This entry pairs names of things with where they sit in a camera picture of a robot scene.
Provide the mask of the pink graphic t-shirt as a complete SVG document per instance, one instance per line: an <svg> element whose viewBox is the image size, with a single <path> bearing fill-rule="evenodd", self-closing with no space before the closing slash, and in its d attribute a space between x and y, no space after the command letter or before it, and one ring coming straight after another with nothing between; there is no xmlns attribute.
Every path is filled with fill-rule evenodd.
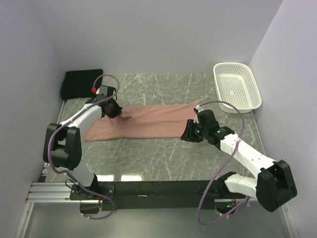
<svg viewBox="0 0 317 238"><path fill-rule="evenodd" d="M120 138L179 138L187 120L194 119L197 103L124 107L122 114L94 122L84 133L86 141Z"/></svg>

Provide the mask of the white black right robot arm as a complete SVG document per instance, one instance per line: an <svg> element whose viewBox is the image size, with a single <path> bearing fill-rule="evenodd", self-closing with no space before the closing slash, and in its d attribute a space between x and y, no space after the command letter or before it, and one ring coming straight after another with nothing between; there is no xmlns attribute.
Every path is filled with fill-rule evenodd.
<svg viewBox="0 0 317 238"><path fill-rule="evenodd" d="M240 139L230 128L221 127L212 110L197 106L194 112L196 117L187 121L181 140L195 143L206 140L218 150L231 155L253 175L249 178L228 172L213 182L208 191L224 198L233 193L256 198L269 212L297 196L297 188L287 162L265 156Z"/></svg>

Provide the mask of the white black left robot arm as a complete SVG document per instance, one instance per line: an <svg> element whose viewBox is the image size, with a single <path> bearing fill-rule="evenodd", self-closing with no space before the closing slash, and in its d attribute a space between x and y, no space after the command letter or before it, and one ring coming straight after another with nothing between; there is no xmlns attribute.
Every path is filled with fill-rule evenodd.
<svg viewBox="0 0 317 238"><path fill-rule="evenodd" d="M97 176L81 161L81 137L99 119L113 119L122 113L116 102L117 90L111 86L93 88L93 96L82 109L68 120L51 123L47 127L43 160L57 174L66 174L87 199L96 198L99 192Z"/></svg>

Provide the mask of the folded black t-shirt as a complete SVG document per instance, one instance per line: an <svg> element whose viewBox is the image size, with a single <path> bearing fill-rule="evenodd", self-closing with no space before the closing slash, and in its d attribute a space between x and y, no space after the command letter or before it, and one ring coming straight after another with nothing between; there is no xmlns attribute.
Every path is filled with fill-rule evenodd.
<svg viewBox="0 0 317 238"><path fill-rule="evenodd" d="M93 84L96 78L102 74L102 69L67 71L61 85L61 98L63 100L69 100L92 97Z"/></svg>

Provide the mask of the white perforated plastic basket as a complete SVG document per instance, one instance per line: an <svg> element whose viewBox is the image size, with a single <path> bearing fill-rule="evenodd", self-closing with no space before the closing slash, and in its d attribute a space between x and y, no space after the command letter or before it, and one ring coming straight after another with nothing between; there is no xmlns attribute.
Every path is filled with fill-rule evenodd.
<svg viewBox="0 0 317 238"><path fill-rule="evenodd" d="M213 67L219 106L226 113L249 113L262 105L262 98L251 69L242 63L222 62Z"/></svg>

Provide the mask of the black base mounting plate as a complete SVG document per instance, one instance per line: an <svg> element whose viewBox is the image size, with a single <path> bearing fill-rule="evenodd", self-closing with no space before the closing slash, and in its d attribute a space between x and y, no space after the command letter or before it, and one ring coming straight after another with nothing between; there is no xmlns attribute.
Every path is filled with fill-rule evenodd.
<svg viewBox="0 0 317 238"><path fill-rule="evenodd" d="M99 182L97 192L109 197L117 209L155 209L155 208L195 208L207 188L208 180L193 181L107 181ZM242 199L245 195L229 192L224 183L214 181L204 199L202 209L215 209L215 200ZM97 211L93 206L82 206L93 200L101 202L102 211L111 211L112 204L107 199L88 195L77 185L73 185L70 200L81 201L81 211Z"/></svg>

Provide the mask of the aluminium extrusion rail frame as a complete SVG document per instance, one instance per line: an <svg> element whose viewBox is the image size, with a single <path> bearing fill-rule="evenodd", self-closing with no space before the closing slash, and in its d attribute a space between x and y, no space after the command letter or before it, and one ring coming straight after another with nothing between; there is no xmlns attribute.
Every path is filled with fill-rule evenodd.
<svg viewBox="0 0 317 238"><path fill-rule="evenodd" d="M30 187L18 238L297 238L289 202L273 212L256 198L217 199L215 209L202 209L209 182L198 207L117 209L102 211L101 202L84 202L94 211L81 211L70 200L72 187L36 182Z"/></svg>

